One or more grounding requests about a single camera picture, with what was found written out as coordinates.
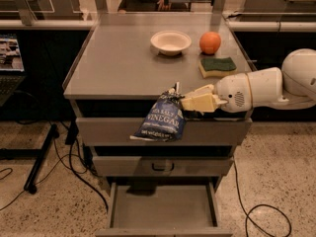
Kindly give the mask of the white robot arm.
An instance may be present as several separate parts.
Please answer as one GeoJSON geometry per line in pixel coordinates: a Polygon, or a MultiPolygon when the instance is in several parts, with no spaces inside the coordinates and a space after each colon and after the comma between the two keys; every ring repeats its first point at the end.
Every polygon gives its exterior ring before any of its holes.
{"type": "Polygon", "coordinates": [[[185,111],[228,113],[255,107],[299,110],[316,103],[316,51],[302,48],[291,52],[282,67],[228,75],[187,93],[181,103],[185,111]]]}

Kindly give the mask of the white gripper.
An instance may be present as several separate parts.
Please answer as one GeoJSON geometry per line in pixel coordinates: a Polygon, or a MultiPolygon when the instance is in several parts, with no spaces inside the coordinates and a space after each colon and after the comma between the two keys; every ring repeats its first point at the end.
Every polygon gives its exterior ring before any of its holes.
{"type": "Polygon", "coordinates": [[[213,113],[217,109],[228,113],[246,112],[255,107],[278,108],[288,104],[282,93],[282,73],[268,68],[223,77],[214,86],[208,84],[184,95],[185,111],[213,113]]]}

